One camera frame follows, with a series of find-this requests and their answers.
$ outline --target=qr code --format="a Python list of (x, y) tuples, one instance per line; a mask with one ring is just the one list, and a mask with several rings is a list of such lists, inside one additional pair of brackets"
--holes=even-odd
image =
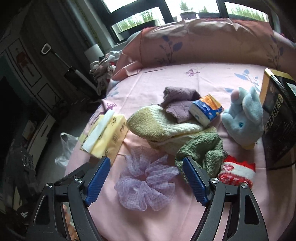
[(114, 141), (114, 143), (116, 143), (118, 140), (118, 136), (116, 134), (114, 134), (112, 137), (112, 140)]

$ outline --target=gray floor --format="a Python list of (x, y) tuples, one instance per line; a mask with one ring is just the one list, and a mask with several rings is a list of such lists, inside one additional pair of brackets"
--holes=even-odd
[(91, 113), (80, 111), (82, 104), (78, 103), (71, 107), (69, 114), (54, 130), (51, 140), (47, 143), (37, 164), (37, 181), (40, 190), (48, 182), (55, 182), (64, 177), (65, 168), (55, 164), (54, 159), (62, 154), (62, 143), (60, 134), (66, 132), (79, 137)]

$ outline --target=red knitted sock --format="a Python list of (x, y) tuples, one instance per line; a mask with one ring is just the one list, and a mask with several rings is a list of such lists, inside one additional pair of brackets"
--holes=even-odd
[(238, 162), (235, 157), (227, 156), (221, 166), (218, 178), (224, 184), (239, 186), (241, 183), (247, 183), (251, 188), (253, 186), (255, 168), (255, 163)]

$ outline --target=purple fuzzy cloth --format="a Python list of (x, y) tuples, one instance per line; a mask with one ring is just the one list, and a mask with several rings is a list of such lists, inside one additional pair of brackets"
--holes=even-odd
[(165, 88), (163, 93), (163, 102), (159, 106), (175, 117), (178, 123), (185, 122), (193, 117), (189, 108), (193, 101), (201, 98), (195, 89), (169, 86)]

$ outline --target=purple scrunchie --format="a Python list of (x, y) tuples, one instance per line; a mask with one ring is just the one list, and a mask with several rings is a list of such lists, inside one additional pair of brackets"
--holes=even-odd
[(138, 146), (126, 155), (126, 168), (114, 188), (122, 206), (145, 211), (150, 206), (158, 211), (168, 205), (175, 193), (175, 183), (168, 181), (179, 174), (176, 167), (164, 165), (168, 155)]

